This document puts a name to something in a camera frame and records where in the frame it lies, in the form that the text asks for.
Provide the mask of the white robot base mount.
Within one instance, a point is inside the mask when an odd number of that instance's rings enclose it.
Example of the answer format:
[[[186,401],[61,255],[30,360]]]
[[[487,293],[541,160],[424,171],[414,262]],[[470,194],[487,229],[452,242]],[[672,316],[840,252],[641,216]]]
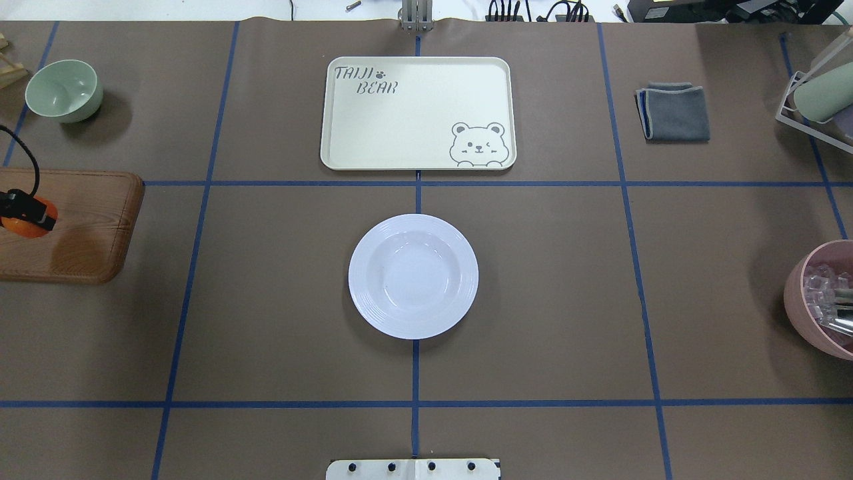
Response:
[[[341,459],[329,464],[326,479],[500,479],[498,459]]]

